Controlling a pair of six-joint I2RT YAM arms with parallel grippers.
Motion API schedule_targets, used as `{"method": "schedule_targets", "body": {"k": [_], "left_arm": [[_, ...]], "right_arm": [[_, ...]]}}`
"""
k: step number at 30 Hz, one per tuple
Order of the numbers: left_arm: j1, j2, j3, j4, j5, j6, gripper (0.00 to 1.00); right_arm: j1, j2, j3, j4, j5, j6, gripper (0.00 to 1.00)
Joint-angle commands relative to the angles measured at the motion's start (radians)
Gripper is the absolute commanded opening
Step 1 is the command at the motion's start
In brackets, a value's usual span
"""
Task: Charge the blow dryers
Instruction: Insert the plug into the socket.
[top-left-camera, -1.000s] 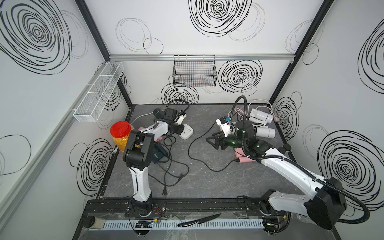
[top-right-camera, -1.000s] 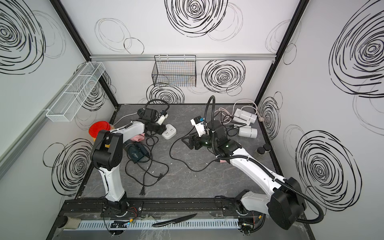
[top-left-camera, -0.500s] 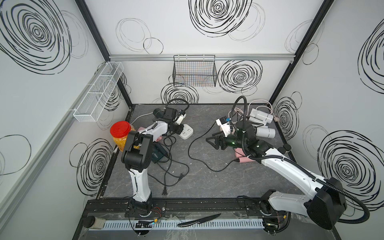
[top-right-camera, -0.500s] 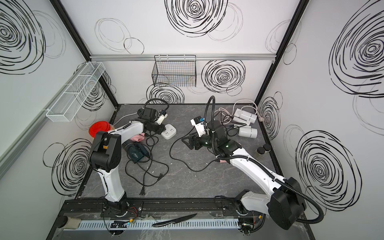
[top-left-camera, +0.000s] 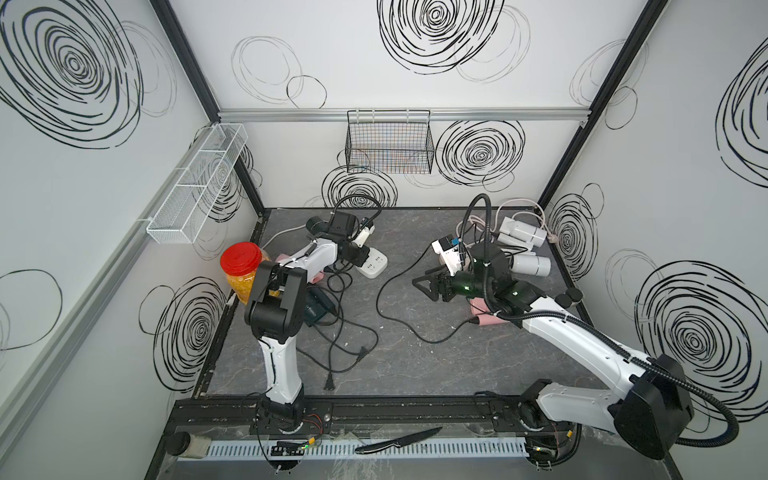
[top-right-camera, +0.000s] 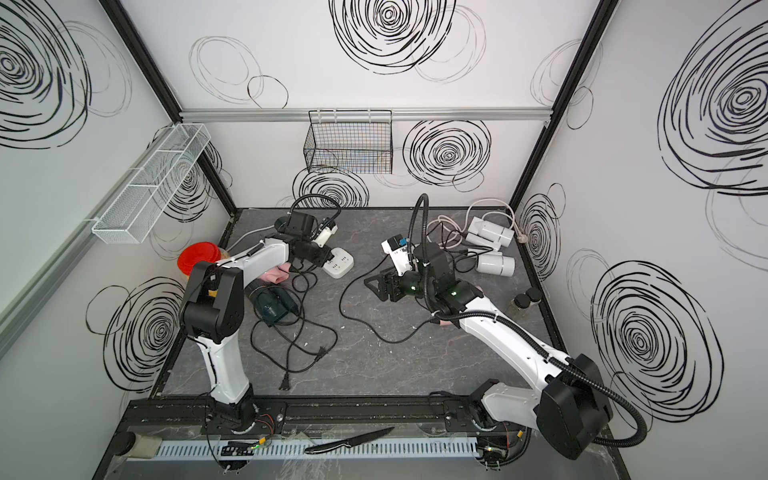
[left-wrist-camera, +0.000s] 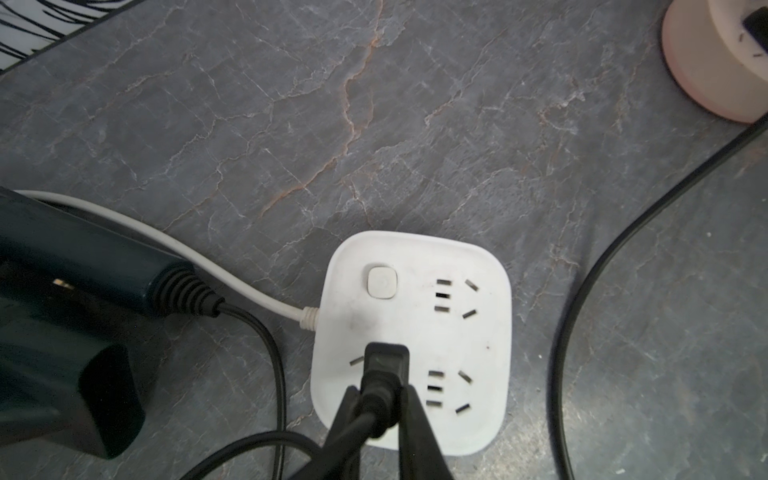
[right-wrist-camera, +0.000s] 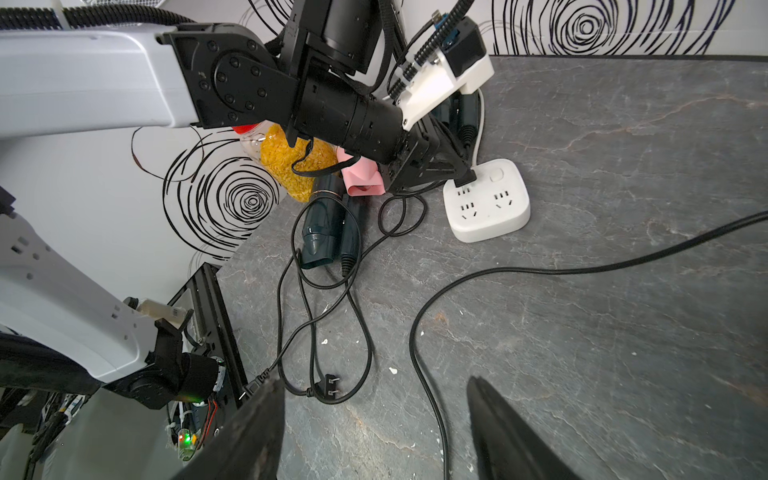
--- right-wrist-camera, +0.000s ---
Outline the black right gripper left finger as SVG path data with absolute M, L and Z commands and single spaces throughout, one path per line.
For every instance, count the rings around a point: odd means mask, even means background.
M 176 479 L 275 479 L 285 432 L 285 388 L 269 379 Z

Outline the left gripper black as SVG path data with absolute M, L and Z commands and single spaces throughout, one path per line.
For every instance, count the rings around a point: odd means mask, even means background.
M 463 186 L 477 179 L 467 148 L 438 117 L 428 114 L 409 131 L 402 121 L 398 107 L 356 92 L 327 71 L 312 71 L 299 101 L 295 129 L 302 137 L 376 162 L 389 193 L 448 180 Z

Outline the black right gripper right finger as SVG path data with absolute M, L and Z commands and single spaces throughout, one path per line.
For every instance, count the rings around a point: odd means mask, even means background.
M 485 379 L 467 384 L 480 479 L 576 479 L 569 468 Z

